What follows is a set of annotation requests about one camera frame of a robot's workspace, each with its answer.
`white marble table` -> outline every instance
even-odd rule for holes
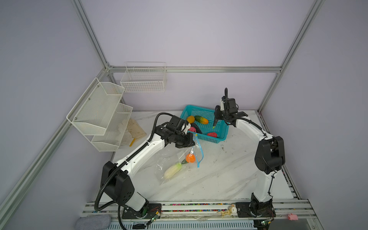
[[[168,111],[180,116],[182,111]],[[249,118],[261,124],[254,110],[245,111]],[[153,122],[159,112],[132,112],[131,118],[151,134]],[[161,115],[158,123],[169,121]],[[145,141],[142,138],[129,147],[131,136],[126,132],[123,138],[127,145],[120,146],[113,162],[123,158]],[[160,158],[175,156],[179,149],[174,144],[167,145],[156,153],[132,178],[134,187],[149,201],[195,201],[250,199],[254,191],[259,170],[254,163],[258,143],[252,142],[243,132],[230,126],[227,138],[218,144],[199,140],[204,151],[200,168],[190,166],[178,173],[172,180],[161,184],[155,175]],[[274,179],[274,199],[291,199],[293,195],[282,173]],[[104,194],[101,202],[111,199]]]

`gray sponge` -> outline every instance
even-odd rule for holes
[[[102,230],[110,226],[111,217],[109,215],[95,215],[82,217],[75,224],[76,230]]]

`wall-mounted basket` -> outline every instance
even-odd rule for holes
[[[116,151],[133,108],[120,103],[124,87],[97,78],[91,84],[96,86],[76,113],[77,104],[72,108],[67,120],[98,151]]]
[[[126,62],[120,81],[125,92],[165,92],[165,62]]]

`wire mesh shelf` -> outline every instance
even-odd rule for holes
[[[87,140],[100,152],[116,151],[123,139],[132,107],[120,103],[124,87],[111,82],[100,82],[95,85],[81,108],[77,104],[67,115],[67,120],[81,132]]]
[[[126,62],[120,81],[125,92],[165,92],[165,62]]]

